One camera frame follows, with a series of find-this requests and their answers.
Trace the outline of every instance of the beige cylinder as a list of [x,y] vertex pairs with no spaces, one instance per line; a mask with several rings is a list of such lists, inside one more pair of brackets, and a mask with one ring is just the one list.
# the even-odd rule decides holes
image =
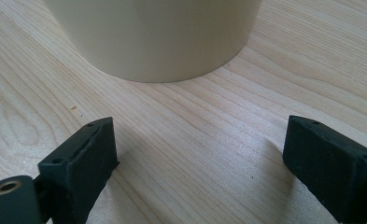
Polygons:
[[115,77],[198,77],[246,44],[261,0],[44,0],[80,54]]

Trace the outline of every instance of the wooden table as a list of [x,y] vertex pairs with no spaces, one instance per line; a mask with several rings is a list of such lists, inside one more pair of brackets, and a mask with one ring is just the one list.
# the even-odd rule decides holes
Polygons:
[[0,0],[0,179],[111,116],[88,223],[336,223],[283,164],[290,114],[367,147],[367,0],[264,0],[237,57],[169,84],[100,72],[40,0]]

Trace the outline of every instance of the black bracket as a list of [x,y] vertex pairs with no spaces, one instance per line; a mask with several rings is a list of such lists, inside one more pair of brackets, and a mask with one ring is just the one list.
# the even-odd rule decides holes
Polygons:
[[0,223],[85,223],[118,164],[113,119],[91,122],[38,164],[35,180],[0,181]]
[[367,148],[311,119],[289,117],[286,166],[338,222],[367,222]]

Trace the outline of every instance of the metal ring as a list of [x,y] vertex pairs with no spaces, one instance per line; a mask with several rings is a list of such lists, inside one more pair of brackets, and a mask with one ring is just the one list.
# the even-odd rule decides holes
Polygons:
[[8,194],[22,185],[20,180],[10,180],[0,185],[0,195]]

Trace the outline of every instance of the wood grain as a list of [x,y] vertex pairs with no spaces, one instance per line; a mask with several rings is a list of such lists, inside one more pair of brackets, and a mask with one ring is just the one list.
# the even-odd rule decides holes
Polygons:
[[188,81],[84,61],[39,0],[0,0],[0,179],[114,118],[121,164],[88,223],[336,223],[283,165],[288,116],[367,147],[367,0],[263,0],[247,45]]

